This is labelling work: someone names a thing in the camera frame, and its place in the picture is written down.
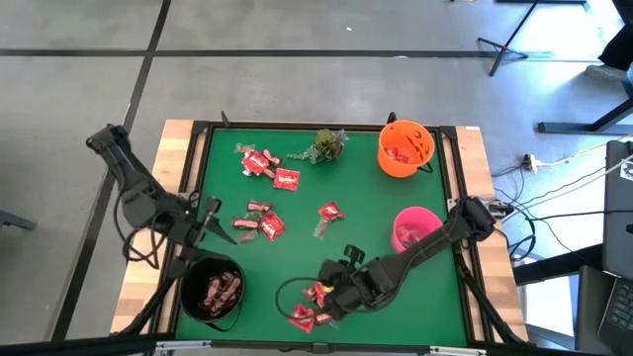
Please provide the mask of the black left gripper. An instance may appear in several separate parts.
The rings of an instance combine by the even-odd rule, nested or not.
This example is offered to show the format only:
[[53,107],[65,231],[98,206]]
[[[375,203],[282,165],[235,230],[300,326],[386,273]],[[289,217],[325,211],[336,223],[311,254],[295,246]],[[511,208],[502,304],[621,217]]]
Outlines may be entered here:
[[170,242],[181,246],[179,257],[184,260],[198,260],[212,252],[207,252],[198,247],[199,243],[219,237],[229,244],[236,241],[220,226],[220,220],[216,213],[220,210],[222,201],[211,197],[204,206],[205,217],[201,222],[196,217],[195,210],[199,207],[200,195],[177,195],[177,202],[182,211],[172,216],[172,225],[167,232]]

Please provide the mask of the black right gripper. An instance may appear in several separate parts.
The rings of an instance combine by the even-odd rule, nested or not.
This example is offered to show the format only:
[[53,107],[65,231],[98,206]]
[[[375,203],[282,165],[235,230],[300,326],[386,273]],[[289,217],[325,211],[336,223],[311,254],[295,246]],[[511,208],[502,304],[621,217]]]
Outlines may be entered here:
[[317,279],[328,292],[324,294],[320,312],[333,320],[343,320],[352,313],[368,313],[361,289],[357,286],[360,269],[357,264],[364,261],[365,252],[348,244],[344,248],[346,259],[326,259],[319,268]]

